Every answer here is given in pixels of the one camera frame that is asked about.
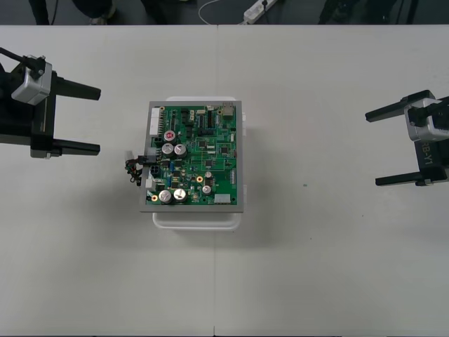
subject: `white cable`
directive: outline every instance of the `white cable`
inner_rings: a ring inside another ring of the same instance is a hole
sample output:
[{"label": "white cable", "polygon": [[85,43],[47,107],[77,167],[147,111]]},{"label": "white cable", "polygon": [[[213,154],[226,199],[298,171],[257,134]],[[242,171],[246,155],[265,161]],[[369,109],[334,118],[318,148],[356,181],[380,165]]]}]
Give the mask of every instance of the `white cable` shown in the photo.
[{"label": "white cable", "polygon": [[[203,10],[204,7],[209,6],[210,4],[213,4],[214,2],[219,2],[219,1],[221,1],[221,0],[212,0],[212,1],[206,2],[204,5],[202,5],[202,6],[199,8],[199,10],[198,10],[198,16],[199,16],[199,18],[201,19],[201,21],[203,21],[203,22],[206,23],[207,25],[212,26],[211,23],[209,23],[209,22],[207,22],[206,20],[203,19],[203,17],[201,16],[201,11]],[[244,24],[245,24],[245,21],[242,21],[242,22],[240,22],[238,25],[244,25]]]}]

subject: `floor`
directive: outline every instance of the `floor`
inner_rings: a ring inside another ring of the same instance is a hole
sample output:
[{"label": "floor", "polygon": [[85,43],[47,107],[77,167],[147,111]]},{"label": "floor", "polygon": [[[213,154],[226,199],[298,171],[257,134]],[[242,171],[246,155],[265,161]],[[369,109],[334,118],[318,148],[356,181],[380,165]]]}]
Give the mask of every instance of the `floor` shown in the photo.
[{"label": "floor", "polygon": [[[209,0],[162,0],[163,11],[171,25],[202,25],[198,17],[198,9]],[[363,0],[354,9],[350,24],[363,23]],[[255,0],[222,0],[206,6],[202,16],[211,24],[231,25],[243,20],[243,12]],[[268,12],[272,25],[315,25],[326,0],[279,0]],[[404,0],[399,23],[405,24],[411,0]],[[49,16],[53,17],[56,0],[47,0]],[[116,0],[119,11],[111,21],[113,25],[153,25],[154,21],[147,16],[139,0]],[[391,11],[391,22],[395,23],[401,0],[398,0]],[[80,13],[70,0],[59,0],[55,25],[87,25],[88,18]],[[417,8],[415,24],[448,24],[448,0],[420,0]],[[34,25],[34,17],[28,0],[0,0],[0,25]],[[257,24],[267,24],[261,18]]]}]

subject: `green circuit board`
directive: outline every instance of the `green circuit board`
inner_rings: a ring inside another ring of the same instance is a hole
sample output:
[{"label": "green circuit board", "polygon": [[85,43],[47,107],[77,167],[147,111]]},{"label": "green circuit board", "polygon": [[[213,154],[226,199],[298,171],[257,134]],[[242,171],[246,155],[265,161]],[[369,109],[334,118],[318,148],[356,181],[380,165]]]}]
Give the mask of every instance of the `green circuit board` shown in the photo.
[{"label": "green circuit board", "polygon": [[[237,205],[236,108],[232,103],[216,106],[169,106],[159,108],[158,136],[151,146],[158,148],[157,165],[149,168],[156,188],[147,191],[147,204],[162,204],[160,191],[177,189],[187,193],[184,205]],[[165,134],[175,136],[173,147],[183,144],[185,157],[167,156],[162,147]],[[210,186],[209,195],[203,186]]]}]

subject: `wire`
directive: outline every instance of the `wire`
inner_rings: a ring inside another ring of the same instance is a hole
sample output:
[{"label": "wire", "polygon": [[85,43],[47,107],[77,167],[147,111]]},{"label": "wire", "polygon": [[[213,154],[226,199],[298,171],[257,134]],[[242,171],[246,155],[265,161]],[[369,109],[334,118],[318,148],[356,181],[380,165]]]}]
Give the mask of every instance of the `wire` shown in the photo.
[{"label": "wire", "polygon": [[[203,10],[204,7],[209,6],[209,5],[211,5],[211,4],[215,3],[215,2],[219,2],[219,1],[221,1],[221,0],[212,0],[212,1],[206,2],[204,5],[202,5],[202,6],[199,8],[199,10],[198,10],[198,16],[199,16],[199,18],[201,19],[201,21],[203,21],[203,22],[206,23],[207,25],[210,25],[210,26],[213,25],[213,24],[207,22],[206,20],[204,20],[204,18],[201,16],[201,11]],[[244,20],[244,21],[238,23],[237,25],[244,25],[245,23],[246,23],[246,22],[245,22],[245,20]]]},{"label": "wire", "polygon": [[58,4],[59,4],[59,0],[56,0],[56,4],[55,4],[55,11],[53,12],[53,19],[51,20],[51,24],[53,26],[53,23],[55,23],[55,19],[56,19],[56,12],[58,11]]}]

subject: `white container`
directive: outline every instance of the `white container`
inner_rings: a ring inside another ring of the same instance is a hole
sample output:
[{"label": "white container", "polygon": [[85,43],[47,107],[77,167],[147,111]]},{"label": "white container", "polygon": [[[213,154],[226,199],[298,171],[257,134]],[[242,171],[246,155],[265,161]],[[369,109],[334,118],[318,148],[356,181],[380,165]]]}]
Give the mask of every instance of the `white container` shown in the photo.
[{"label": "white container", "polygon": [[[183,97],[173,96],[167,101],[236,100],[234,97]],[[246,136],[245,114],[242,113],[243,139]],[[243,186],[243,205],[246,204],[246,185]],[[242,213],[153,213],[153,222],[158,228],[169,230],[235,230],[241,222]]]}]

